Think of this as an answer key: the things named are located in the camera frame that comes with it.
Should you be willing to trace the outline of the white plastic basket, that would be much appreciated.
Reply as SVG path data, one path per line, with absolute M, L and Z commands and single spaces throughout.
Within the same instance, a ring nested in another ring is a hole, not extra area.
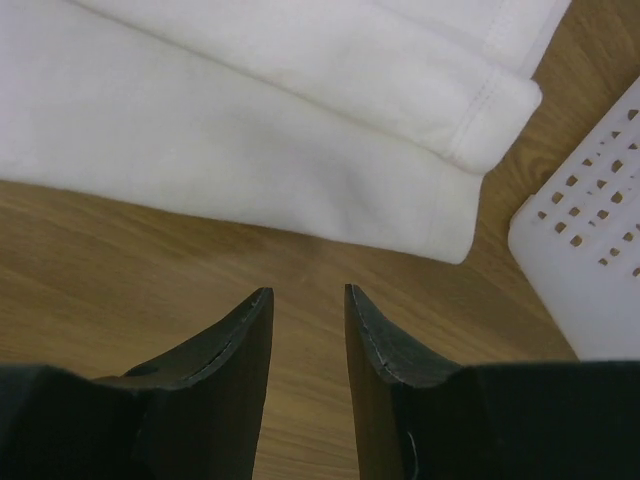
M 512 218 L 508 246 L 581 360 L 639 357 L 639 85 Z

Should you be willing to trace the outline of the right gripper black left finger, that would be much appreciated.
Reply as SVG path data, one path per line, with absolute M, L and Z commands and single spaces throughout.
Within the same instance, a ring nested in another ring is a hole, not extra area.
M 1 368 L 5 479 L 249 479 L 271 358 L 274 294 L 121 376 Z

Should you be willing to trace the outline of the white t shirt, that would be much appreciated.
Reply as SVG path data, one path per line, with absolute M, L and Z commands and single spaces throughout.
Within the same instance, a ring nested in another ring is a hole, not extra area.
M 5 1 L 1 176 L 462 262 L 564 1 Z

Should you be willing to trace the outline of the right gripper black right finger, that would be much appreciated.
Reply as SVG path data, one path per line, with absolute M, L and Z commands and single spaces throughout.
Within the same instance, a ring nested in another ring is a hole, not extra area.
M 463 366 L 347 285 L 345 340 L 364 479 L 635 479 L 635 361 Z

